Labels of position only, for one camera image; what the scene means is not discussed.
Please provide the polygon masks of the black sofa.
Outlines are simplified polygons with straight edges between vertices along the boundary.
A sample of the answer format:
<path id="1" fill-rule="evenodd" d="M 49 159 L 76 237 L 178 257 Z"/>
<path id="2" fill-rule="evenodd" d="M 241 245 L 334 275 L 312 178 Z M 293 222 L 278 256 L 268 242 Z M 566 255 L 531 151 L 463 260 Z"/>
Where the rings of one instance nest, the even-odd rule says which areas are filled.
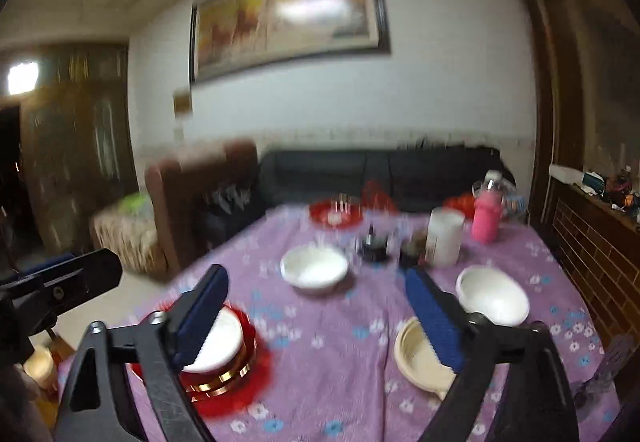
<path id="1" fill-rule="evenodd" d="M 269 207 L 311 204 L 375 183 L 403 213 L 426 214 L 468 193 L 489 170 L 515 178 L 493 147 L 438 145 L 402 149 L 272 150 L 257 168 L 256 192 Z"/>

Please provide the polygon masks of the cream plastic bowl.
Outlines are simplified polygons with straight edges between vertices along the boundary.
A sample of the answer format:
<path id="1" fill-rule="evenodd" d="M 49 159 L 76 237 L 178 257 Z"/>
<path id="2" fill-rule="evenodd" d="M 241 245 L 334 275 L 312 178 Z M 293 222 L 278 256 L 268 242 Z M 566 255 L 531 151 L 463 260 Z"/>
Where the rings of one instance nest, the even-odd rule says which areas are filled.
<path id="1" fill-rule="evenodd" d="M 457 375 L 442 364 L 419 320 L 410 318 L 394 341 L 394 359 L 398 370 L 410 384 L 434 394 L 442 401 Z"/>

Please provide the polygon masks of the small black jar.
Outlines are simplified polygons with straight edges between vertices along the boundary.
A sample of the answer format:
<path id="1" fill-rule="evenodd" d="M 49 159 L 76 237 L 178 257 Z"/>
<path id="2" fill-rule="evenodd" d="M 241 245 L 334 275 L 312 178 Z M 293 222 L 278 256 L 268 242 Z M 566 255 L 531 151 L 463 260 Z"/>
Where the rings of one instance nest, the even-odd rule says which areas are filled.
<path id="1" fill-rule="evenodd" d="M 374 225 L 369 225 L 367 233 L 360 241 L 359 254 L 364 262 L 382 263 L 387 259 L 388 236 L 378 233 Z"/>

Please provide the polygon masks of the wooden cabinet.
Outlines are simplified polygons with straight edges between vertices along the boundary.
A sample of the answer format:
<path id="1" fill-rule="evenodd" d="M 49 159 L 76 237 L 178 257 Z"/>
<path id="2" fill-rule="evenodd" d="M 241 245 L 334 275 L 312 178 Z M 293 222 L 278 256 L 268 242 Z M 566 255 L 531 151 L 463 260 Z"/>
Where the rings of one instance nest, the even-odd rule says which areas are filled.
<path id="1" fill-rule="evenodd" d="M 25 180 L 44 248 L 86 251 L 90 219 L 137 190 L 125 44 L 67 44 L 34 55 L 39 75 L 21 102 Z"/>

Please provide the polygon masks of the purple floral tablecloth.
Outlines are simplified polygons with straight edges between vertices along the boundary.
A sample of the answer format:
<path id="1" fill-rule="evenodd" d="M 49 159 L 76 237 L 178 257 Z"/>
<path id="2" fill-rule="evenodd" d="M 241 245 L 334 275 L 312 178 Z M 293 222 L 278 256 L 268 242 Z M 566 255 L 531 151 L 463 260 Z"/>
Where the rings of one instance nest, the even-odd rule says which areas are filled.
<path id="1" fill-rule="evenodd" d="M 358 228 L 316 227 L 306 208 L 268 211 L 233 240 L 209 251 L 160 287 L 125 273 L 119 288 L 70 314 L 76 319 L 76 347 L 88 323 L 138 323 L 157 303 L 191 289 L 212 264 L 230 277 L 229 301 L 244 310 L 267 348 L 269 367 L 255 398 L 231 413 L 206 420 L 217 441 L 416 441 L 439 407 L 437 396 L 414 387 L 394 361 L 395 338 L 413 312 L 404 274 L 395 259 L 366 265 L 357 254 L 369 228 L 390 234 L 396 258 L 400 240 L 426 226 L 427 216 L 371 213 Z M 457 266 L 435 268 L 434 281 L 454 293 L 458 274 L 469 266 L 499 269 L 521 284 L 530 302 L 529 321 L 549 326 L 570 382 L 591 377 L 604 355 L 600 332 L 587 305 L 549 248 L 526 225 L 501 225 L 490 245 L 469 239 L 465 227 Z M 304 295 L 280 274 L 280 260 L 307 244 L 334 246 L 349 260 L 349 279 L 328 295 Z"/>

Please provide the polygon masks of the wooden sideboard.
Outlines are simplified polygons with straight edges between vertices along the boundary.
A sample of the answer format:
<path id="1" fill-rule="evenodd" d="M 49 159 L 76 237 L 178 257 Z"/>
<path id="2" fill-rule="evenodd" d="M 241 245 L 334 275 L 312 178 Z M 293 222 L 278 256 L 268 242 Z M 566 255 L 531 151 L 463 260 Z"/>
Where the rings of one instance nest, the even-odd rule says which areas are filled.
<path id="1" fill-rule="evenodd" d="M 638 339 L 639 228 L 574 185 L 553 180 L 540 232 L 587 303 L 601 339 Z"/>

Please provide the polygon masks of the framed painting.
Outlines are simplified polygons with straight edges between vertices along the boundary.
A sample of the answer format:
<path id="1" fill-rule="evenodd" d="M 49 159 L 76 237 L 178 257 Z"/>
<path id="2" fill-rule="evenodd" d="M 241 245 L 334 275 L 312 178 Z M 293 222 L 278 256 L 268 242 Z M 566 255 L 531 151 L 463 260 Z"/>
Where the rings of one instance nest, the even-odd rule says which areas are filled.
<path id="1" fill-rule="evenodd" d="M 189 78 L 340 54 L 388 54 L 385 0 L 196 0 Z"/>

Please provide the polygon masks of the far red plate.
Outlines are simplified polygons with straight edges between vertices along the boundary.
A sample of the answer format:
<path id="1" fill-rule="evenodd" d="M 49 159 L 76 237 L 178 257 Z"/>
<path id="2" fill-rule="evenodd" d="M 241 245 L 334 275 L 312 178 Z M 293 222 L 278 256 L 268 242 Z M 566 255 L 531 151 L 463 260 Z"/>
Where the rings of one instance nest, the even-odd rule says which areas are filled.
<path id="1" fill-rule="evenodd" d="M 344 199 L 327 199 L 309 205 L 309 218 L 328 229 L 348 229 L 363 221 L 361 206 Z"/>

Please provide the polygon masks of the large white foam bowl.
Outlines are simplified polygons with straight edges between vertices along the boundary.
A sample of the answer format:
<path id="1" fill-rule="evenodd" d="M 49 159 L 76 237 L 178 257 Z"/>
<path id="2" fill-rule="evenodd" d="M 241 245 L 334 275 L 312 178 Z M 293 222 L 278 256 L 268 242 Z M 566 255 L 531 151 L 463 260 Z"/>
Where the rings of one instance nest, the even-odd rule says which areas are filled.
<path id="1" fill-rule="evenodd" d="M 483 314 L 498 326 L 518 326 L 529 316 L 529 299 L 523 287 L 499 269 L 465 268 L 457 277 L 456 295 L 466 312 Z"/>

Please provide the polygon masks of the pink knit-sleeved bottle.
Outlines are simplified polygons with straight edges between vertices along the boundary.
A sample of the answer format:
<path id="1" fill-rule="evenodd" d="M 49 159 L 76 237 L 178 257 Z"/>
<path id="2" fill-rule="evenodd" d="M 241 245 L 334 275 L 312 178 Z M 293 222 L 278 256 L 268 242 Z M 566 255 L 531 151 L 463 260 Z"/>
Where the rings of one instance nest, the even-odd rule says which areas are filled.
<path id="1" fill-rule="evenodd" d="M 498 170 L 488 170 L 483 181 L 473 184 L 474 216 L 471 235 L 483 244 L 492 243 L 498 235 L 503 213 L 503 176 Z"/>

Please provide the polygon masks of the red gold-rimmed plate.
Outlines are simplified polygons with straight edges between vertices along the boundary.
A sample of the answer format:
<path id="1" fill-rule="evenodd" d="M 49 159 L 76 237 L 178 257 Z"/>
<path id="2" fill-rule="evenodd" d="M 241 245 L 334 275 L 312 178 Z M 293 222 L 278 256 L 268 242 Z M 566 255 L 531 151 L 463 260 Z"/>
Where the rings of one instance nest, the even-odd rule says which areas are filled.
<path id="1" fill-rule="evenodd" d="M 186 395 L 204 418 L 229 416 L 243 410 L 270 381 L 271 355 L 248 315 L 225 303 L 240 318 L 244 342 L 235 358 L 219 370 L 206 374 L 179 375 Z"/>

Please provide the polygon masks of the small wall plaque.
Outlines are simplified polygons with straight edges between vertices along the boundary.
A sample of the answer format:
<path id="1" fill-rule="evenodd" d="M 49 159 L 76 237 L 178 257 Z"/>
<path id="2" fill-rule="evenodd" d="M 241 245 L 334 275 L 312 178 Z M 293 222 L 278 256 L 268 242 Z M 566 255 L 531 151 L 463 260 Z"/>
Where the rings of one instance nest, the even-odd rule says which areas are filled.
<path id="1" fill-rule="evenodd" d="M 189 89 L 176 90 L 172 95 L 175 117 L 188 116 L 193 113 L 192 94 Z"/>

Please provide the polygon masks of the cream candle jar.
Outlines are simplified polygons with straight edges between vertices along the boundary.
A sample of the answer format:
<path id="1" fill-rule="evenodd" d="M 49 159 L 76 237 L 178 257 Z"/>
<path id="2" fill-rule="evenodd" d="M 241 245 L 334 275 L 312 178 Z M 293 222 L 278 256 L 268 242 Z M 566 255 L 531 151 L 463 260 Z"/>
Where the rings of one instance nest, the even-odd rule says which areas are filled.
<path id="1" fill-rule="evenodd" d="M 34 353 L 23 364 L 25 374 L 44 391 L 58 389 L 58 366 L 52 352 L 44 346 L 36 346 Z"/>

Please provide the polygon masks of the small white foam bowl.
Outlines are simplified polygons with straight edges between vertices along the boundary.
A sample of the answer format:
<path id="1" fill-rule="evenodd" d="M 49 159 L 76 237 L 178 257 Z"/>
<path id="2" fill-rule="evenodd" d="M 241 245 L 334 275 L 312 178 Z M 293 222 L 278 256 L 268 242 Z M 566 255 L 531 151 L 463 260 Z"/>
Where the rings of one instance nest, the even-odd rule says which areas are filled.
<path id="1" fill-rule="evenodd" d="M 223 306 L 210 329 L 198 356 L 190 365 L 184 366 L 186 373 L 206 374 L 219 370 L 237 355 L 243 347 L 244 334 L 238 314 Z"/>

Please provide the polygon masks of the white plastic jar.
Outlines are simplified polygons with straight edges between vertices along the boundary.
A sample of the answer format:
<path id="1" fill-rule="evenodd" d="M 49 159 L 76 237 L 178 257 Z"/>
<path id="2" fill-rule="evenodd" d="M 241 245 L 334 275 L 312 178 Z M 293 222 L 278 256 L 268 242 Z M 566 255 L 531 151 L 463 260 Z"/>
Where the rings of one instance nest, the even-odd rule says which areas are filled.
<path id="1" fill-rule="evenodd" d="M 459 210 L 440 207 L 431 211 L 426 250 L 432 266 L 449 267 L 457 263 L 464 223 L 465 215 Z"/>

